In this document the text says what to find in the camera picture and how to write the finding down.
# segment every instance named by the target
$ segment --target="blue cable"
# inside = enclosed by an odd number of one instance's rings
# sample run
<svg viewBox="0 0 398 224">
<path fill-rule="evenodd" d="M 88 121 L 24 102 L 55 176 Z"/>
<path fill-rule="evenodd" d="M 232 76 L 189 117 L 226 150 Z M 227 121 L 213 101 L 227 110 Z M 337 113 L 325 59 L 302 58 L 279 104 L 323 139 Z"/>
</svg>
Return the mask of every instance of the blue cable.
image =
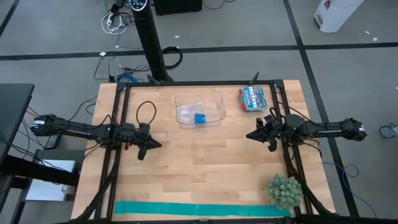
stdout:
<svg viewBox="0 0 398 224">
<path fill-rule="evenodd" d="M 127 78 L 129 80 L 128 82 L 132 82 L 132 83 L 139 83 L 139 81 L 141 81 L 141 82 L 144 81 L 141 78 L 134 78 L 134 76 L 132 75 L 132 72 L 124 72 L 124 73 L 116 76 L 116 82 L 120 82 L 120 80 L 122 80 L 123 78 Z"/>
<path fill-rule="evenodd" d="M 339 165 L 337 165 L 337 164 L 334 164 L 334 163 L 331 163 L 331 162 L 322 162 L 322 163 L 323 163 L 323 164 L 328 164 L 328 165 L 334 165 L 334 166 L 336 166 L 337 168 L 339 168 L 341 171 L 343 171 L 343 174 L 342 174 L 341 176 L 342 176 L 342 178 L 343 178 L 343 182 L 344 182 L 345 187 L 346 187 L 356 198 L 360 199 L 360 201 L 362 201 L 362 202 L 365 203 L 369 208 L 371 208 L 374 217 L 377 218 L 376 212 L 374 211 L 374 209 L 372 208 L 372 206 L 371 206 L 369 203 L 367 203 L 367 201 L 365 201 L 364 199 L 362 199 L 360 196 L 356 195 L 356 194 L 348 187 L 348 185 L 347 185 L 347 183 L 346 183 L 346 181 L 345 181 L 344 175 L 345 175 L 346 177 L 348 176 L 348 177 L 351 177 L 351 178 L 355 178 L 355 177 L 359 176 L 359 169 L 358 169 L 358 167 L 357 167 L 356 165 L 350 164 L 350 165 L 347 165 L 345 168 L 342 168 L 341 166 L 339 166 Z M 354 167 L 354 168 L 356 169 L 356 175 L 347 174 L 346 169 L 349 168 L 349 167 Z"/>
</svg>

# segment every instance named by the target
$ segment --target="wooden table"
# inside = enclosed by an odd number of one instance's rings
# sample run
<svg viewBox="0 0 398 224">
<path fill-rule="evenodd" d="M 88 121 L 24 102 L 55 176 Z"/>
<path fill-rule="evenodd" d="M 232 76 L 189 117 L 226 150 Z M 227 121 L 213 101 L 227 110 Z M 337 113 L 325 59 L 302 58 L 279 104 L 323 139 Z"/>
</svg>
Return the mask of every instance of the wooden table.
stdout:
<svg viewBox="0 0 398 224">
<path fill-rule="evenodd" d="M 307 106 L 298 80 L 285 80 L 289 105 L 308 116 Z M 145 159 L 137 159 L 138 148 L 122 150 L 115 202 L 138 200 L 149 202 L 187 202 L 218 204 L 271 204 L 265 189 L 275 174 L 285 174 L 281 144 L 276 152 L 269 152 L 267 143 L 245 138 L 255 130 L 256 118 L 268 115 L 246 113 L 238 98 L 239 85 L 220 86 L 150 86 L 130 89 L 126 122 L 137 124 L 137 107 L 151 100 L 157 115 L 150 125 L 152 136 L 163 146 L 148 151 Z M 271 88 L 264 85 L 266 100 L 272 106 Z M 224 97 L 226 117 L 217 127 L 181 129 L 175 120 L 174 98 L 181 93 L 200 94 L 220 91 Z M 99 88 L 93 124 L 100 123 L 112 113 L 116 84 L 102 84 Z M 123 97 L 119 101 L 122 111 Z M 144 105 L 139 113 L 142 122 L 152 115 L 151 105 Z M 307 184 L 324 206 L 334 211 L 322 161 L 318 151 L 300 146 Z M 79 216 L 98 190 L 104 149 L 97 149 L 85 158 L 77 188 L 72 218 Z M 102 217 L 106 213 L 108 193 L 104 196 Z M 114 221 L 181 220 L 203 218 L 163 214 L 114 214 Z"/>
</svg>

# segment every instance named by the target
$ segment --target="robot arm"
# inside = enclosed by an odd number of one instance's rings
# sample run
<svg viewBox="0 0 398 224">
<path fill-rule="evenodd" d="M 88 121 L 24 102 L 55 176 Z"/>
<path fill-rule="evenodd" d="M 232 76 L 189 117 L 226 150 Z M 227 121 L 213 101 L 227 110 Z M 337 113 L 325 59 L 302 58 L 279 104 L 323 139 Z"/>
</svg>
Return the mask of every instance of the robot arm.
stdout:
<svg viewBox="0 0 398 224">
<path fill-rule="evenodd" d="M 300 145 L 308 138 L 343 137 L 362 141 L 367 136 L 362 123 L 353 118 L 340 122 L 314 123 L 306 121 L 296 114 L 288 114 L 283 124 L 280 124 L 271 115 L 264 119 L 266 120 L 265 125 L 261 118 L 257 118 L 257 129 L 247 134 L 246 137 L 263 143 L 268 141 L 270 144 L 268 148 L 271 152 L 276 150 L 276 139 L 283 137 Z"/>
<path fill-rule="evenodd" d="M 140 148 L 138 159 L 143 160 L 147 150 L 161 147 L 161 143 L 157 142 L 149 134 L 150 126 L 145 123 L 139 124 L 136 128 L 133 124 L 100 124 L 97 126 L 68 121 L 58 118 L 53 114 L 42 115 L 35 118 L 33 126 L 30 130 L 36 136 L 51 136 L 55 134 L 63 134 L 88 140 L 95 140 L 100 146 L 107 144 L 115 145 L 117 141 L 125 142 L 126 147 L 133 144 Z"/>
</svg>

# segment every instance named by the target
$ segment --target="black box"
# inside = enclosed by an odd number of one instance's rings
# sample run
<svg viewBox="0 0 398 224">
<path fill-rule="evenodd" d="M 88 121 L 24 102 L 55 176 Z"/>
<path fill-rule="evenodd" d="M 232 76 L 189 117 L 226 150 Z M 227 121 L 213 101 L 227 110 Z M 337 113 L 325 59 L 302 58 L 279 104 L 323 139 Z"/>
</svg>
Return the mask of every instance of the black box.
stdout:
<svg viewBox="0 0 398 224">
<path fill-rule="evenodd" d="M 201 11 L 202 0 L 154 0 L 156 14 L 197 12 Z"/>
</svg>

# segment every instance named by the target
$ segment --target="white label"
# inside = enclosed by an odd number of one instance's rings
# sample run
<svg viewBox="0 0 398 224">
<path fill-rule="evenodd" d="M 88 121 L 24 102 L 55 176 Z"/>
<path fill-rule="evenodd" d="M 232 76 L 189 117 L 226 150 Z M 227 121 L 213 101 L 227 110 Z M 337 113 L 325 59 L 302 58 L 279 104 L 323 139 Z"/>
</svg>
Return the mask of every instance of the white label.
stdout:
<svg viewBox="0 0 398 224">
<path fill-rule="evenodd" d="M 180 110 L 180 114 L 181 115 L 184 115 L 184 114 L 187 114 L 188 113 L 188 110 Z"/>
<path fill-rule="evenodd" d="M 45 123 L 44 121 L 37 120 L 37 121 L 35 121 L 33 124 L 44 124 L 44 123 Z"/>
</svg>

